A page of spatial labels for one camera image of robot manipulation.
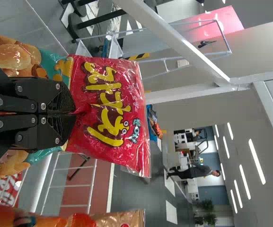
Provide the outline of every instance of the white ceiling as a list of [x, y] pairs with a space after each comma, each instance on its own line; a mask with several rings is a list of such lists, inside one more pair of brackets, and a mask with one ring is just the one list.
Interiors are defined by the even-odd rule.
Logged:
[[244, 28], [273, 21], [273, 0], [206, 0], [204, 9], [212, 11], [224, 6], [233, 6]]
[[[264, 110], [257, 115], [256, 120], [244, 122], [230, 122], [234, 135], [231, 140], [227, 123], [218, 125], [220, 137], [219, 145], [220, 161], [223, 164], [229, 201], [232, 205], [230, 190], [233, 190], [238, 213], [234, 213], [236, 227], [273, 227], [273, 128], [266, 117]], [[228, 159], [223, 142], [225, 136], [230, 158]], [[252, 139], [257, 156], [262, 167], [266, 184], [262, 185], [252, 153], [249, 147], [249, 139]], [[247, 184], [251, 194], [248, 199], [239, 165], [243, 166]], [[237, 181], [243, 208], [238, 202], [234, 180]]]

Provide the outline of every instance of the tiled floor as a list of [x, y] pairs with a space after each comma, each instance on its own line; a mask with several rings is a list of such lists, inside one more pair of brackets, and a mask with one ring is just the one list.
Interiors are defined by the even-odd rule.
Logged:
[[169, 177], [168, 179], [166, 179], [167, 176], [167, 172], [164, 169], [164, 180], [165, 180], [165, 187], [168, 188], [168, 190], [171, 192], [171, 194], [173, 196], [175, 196], [175, 186], [174, 186], [174, 182], [172, 180], [171, 177]]
[[192, 205], [188, 203], [178, 186], [174, 183], [174, 192], [165, 186], [162, 153], [157, 144], [150, 142], [152, 158], [152, 179], [144, 183], [139, 177], [128, 174], [115, 166], [111, 211], [132, 209], [146, 210], [146, 226], [194, 227]]

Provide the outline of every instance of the gray floor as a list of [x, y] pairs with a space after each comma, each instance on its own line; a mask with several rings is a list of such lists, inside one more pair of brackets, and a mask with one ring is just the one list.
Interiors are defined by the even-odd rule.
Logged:
[[[145, 209], [146, 226], [194, 227], [193, 207], [175, 184], [175, 197], [165, 187], [162, 153], [157, 144], [150, 142], [152, 178], [145, 183], [141, 178], [128, 174], [115, 166], [111, 211]], [[177, 210], [177, 222], [166, 219], [166, 200]]]
[[[112, 0], [98, 0], [99, 1], [99, 11], [97, 16], [101, 16], [112, 11], [113, 2]], [[64, 25], [60, 22], [60, 17], [64, 10], [65, 6], [62, 6], [58, 0], [28, 0], [30, 5], [35, 9], [38, 15], [42, 18], [42, 20], [46, 23], [52, 33], [56, 36], [56, 38], [60, 41], [63, 47], [66, 49], [68, 53], [75, 53], [77, 45], [73, 44], [72, 37], [67, 32]], [[148, 3], [154, 7], [154, 0], [148, 0]], [[124, 31], [127, 28], [127, 25], [124, 26], [129, 20], [129, 23], [132, 29], [138, 28], [135, 20], [129, 16], [125, 15], [121, 19], [120, 31]], [[110, 25], [110, 20], [106, 22], [102, 22], [99, 26], [94, 26], [93, 35], [97, 34], [106, 34], [108, 32], [108, 27]], [[89, 32], [85, 29], [85, 37], [90, 36]], [[86, 47], [90, 52], [93, 52], [93, 48], [101, 45], [103, 43], [103, 39], [90, 39], [90, 42], [84, 42]]]

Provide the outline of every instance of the man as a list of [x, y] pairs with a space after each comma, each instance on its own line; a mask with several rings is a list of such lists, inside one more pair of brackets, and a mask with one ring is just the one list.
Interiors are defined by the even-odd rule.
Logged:
[[171, 168], [170, 170], [174, 170], [174, 173], [167, 173], [167, 179], [170, 176], [179, 176], [180, 179], [192, 179], [195, 177], [201, 176], [220, 176], [219, 170], [211, 170], [208, 166], [202, 166], [200, 164], [195, 164], [195, 167], [191, 167], [185, 171], [179, 172], [176, 167]]

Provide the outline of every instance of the ceiling light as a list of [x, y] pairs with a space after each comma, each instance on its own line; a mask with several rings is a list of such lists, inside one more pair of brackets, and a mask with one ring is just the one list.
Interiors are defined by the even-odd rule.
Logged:
[[240, 194], [239, 194], [239, 189], [238, 189], [236, 180], [234, 180], [234, 185], [235, 185], [235, 189], [236, 189], [237, 198], [238, 198], [238, 202], [239, 202], [240, 208], [242, 208], [241, 197], [240, 197]]
[[249, 191], [249, 188], [248, 188], [246, 176], [245, 176], [245, 173], [244, 173], [244, 169], [242, 168], [242, 165], [239, 165], [239, 169], [240, 169], [242, 180], [244, 182], [244, 186], [245, 186], [245, 189], [246, 189], [246, 192], [247, 192], [248, 199], [250, 200], [251, 195], [250, 195], [250, 191]]
[[218, 133], [218, 128], [217, 128], [217, 125], [215, 125], [215, 130], [216, 130], [217, 137], [219, 138], [219, 137], [220, 137], [220, 135], [219, 135], [219, 133]]
[[220, 166], [221, 166], [221, 171], [222, 171], [223, 180], [225, 181], [225, 180], [226, 180], [226, 176], [225, 176], [225, 171], [223, 171], [222, 163], [220, 164]]
[[214, 136], [214, 139], [215, 139], [216, 149], [218, 150], [218, 143], [217, 143], [216, 136]]
[[230, 136], [231, 136], [231, 140], [233, 140], [233, 132], [232, 132], [232, 129], [231, 129], [231, 125], [230, 123], [228, 122], [228, 129], [229, 129], [229, 133], [230, 133]]
[[235, 198], [234, 198], [234, 194], [233, 194], [232, 190], [231, 190], [231, 197], [232, 197], [232, 200], [233, 200], [233, 205], [234, 205], [235, 213], [237, 213], [237, 207], [236, 207]]
[[257, 168], [261, 183], [265, 184], [264, 173], [263, 173], [263, 170], [261, 169], [261, 166], [260, 166], [256, 151], [255, 151], [255, 148], [254, 148], [254, 144], [253, 144], [251, 139], [249, 139], [249, 146], [250, 146], [250, 149], [251, 149], [251, 152], [252, 152], [252, 156], [254, 158], [254, 162], [255, 162], [255, 165], [256, 165], [256, 168]]
[[227, 146], [227, 142], [226, 142], [225, 137], [223, 137], [223, 143], [225, 144], [225, 149], [226, 149], [226, 152], [227, 152], [227, 156], [228, 156], [228, 158], [230, 158], [230, 154], [229, 154], [229, 150], [228, 150], [228, 146]]

